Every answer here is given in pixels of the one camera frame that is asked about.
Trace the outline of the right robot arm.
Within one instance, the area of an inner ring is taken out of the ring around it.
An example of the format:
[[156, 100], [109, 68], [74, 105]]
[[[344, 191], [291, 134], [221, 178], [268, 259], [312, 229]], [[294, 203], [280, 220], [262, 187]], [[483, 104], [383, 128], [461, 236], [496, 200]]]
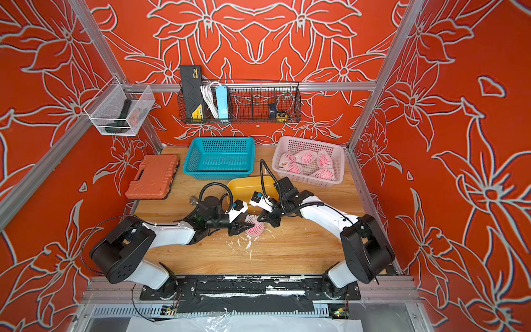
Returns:
[[377, 276], [395, 260], [395, 252], [375, 217], [347, 214], [323, 202], [312, 192], [300, 192], [287, 177], [272, 177], [279, 198], [266, 191], [264, 173], [272, 175], [265, 160], [259, 163], [261, 190], [250, 203], [262, 209], [258, 220], [278, 228], [285, 217], [300, 217], [320, 225], [341, 241], [344, 260], [322, 276], [329, 293], [348, 285], [376, 281]]

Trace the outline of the light blue power bank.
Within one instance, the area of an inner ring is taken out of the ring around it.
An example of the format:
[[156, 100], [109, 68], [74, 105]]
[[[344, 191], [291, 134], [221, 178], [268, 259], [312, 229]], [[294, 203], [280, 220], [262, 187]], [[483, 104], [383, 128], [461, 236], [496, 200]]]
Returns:
[[228, 109], [228, 89], [224, 86], [216, 87], [218, 118], [222, 123], [227, 123], [230, 119]]

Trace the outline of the teal plastic basket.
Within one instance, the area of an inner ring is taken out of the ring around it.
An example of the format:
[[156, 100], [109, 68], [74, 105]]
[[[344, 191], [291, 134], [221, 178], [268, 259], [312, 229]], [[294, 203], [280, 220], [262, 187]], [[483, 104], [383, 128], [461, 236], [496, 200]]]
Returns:
[[254, 160], [253, 138], [195, 138], [185, 157], [183, 173], [199, 181], [231, 181], [250, 176]]

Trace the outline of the pink plastic basket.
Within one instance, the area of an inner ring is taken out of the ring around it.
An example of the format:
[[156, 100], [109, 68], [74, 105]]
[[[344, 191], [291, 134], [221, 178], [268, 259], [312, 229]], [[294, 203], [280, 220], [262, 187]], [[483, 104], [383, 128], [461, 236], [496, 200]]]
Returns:
[[291, 181], [329, 188], [343, 182], [344, 163], [339, 145], [285, 136], [277, 144], [272, 168]]

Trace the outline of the yellow plastic tray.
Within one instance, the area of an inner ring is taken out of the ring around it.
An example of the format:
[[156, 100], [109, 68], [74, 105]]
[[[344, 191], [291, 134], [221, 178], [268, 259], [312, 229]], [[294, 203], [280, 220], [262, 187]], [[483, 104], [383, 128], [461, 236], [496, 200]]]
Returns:
[[[274, 180], [272, 177], [265, 175], [264, 176], [264, 188], [266, 189], [267, 195], [271, 199], [278, 200], [279, 195], [275, 189]], [[234, 200], [241, 200], [248, 204], [248, 212], [253, 214], [259, 214], [262, 211], [260, 206], [252, 206], [250, 204], [251, 198], [255, 192], [263, 192], [261, 187], [261, 177], [246, 177], [246, 178], [235, 178], [228, 184], [229, 189], [231, 190]]]

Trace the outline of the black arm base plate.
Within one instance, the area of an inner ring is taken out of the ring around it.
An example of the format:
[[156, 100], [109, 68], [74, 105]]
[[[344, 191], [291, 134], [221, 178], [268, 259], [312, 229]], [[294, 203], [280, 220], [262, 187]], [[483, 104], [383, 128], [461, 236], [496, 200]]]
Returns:
[[170, 300], [199, 297], [259, 297], [276, 295], [307, 300], [345, 300], [360, 297], [358, 283], [342, 289], [321, 275], [181, 275]]

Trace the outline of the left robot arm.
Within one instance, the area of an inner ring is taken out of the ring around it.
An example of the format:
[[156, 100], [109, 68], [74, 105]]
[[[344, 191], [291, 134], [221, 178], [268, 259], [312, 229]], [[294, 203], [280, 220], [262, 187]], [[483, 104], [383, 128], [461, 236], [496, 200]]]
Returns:
[[96, 244], [89, 255], [109, 283], [135, 282], [167, 299], [177, 291], [177, 277], [163, 263], [145, 259], [158, 247], [194, 245], [216, 230], [226, 229], [229, 236], [239, 235], [254, 225], [246, 222], [248, 204], [234, 199], [228, 186], [207, 184], [195, 199], [188, 216], [171, 224], [155, 224], [132, 215], [121, 221]]

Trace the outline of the black rectangular device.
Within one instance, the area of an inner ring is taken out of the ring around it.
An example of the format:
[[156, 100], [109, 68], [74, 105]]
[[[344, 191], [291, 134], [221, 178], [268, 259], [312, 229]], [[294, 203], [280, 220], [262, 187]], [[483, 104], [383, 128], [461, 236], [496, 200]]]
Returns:
[[205, 119], [205, 103], [201, 92], [203, 86], [201, 67], [183, 65], [180, 72], [185, 103], [185, 119], [190, 123], [200, 123]]

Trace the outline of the small grey metal part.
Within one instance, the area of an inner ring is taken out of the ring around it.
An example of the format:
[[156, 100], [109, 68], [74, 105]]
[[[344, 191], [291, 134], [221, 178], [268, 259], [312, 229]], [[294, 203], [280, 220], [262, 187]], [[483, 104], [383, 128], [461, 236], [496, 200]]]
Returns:
[[199, 198], [196, 197], [196, 196], [191, 196], [189, 198], [189, 203], [192, 205], [192, 206], [197, 206], [199, 204]]

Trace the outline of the orange tool case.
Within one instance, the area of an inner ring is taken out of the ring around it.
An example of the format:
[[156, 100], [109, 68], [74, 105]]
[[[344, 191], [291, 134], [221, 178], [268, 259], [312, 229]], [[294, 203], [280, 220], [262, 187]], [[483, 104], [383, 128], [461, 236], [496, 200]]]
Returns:
[[175, 154], [145, 156], [125, 196], [128, 199], [166, 198], [179, 164], [180, 159]]

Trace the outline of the yellow tape measure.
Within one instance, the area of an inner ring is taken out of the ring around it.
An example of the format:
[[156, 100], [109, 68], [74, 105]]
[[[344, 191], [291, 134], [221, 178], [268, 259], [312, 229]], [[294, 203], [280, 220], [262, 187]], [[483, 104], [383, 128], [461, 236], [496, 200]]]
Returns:
[[290, 119], [290, 116], [287, 113], [280, 111], [275, 114], [275, 117], [278, 123], [286, 123]]

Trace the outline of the clear acrylic wall box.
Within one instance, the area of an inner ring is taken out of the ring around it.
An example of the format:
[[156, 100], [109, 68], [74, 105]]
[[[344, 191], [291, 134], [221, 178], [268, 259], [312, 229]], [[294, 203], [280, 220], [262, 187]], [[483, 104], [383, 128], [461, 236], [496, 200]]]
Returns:
[[[131, 107], [125, 119], [128, 131], [123, 134], [106, 133], [105, 127], [120, 115], [123, 103], [131, 100]], [[110, 79], [83, 108], [91, 124], [104, 136], [136, 136], [155, 104], [152, 88], [146, 84], [134, 86], [130, 91], [118, 79]]]

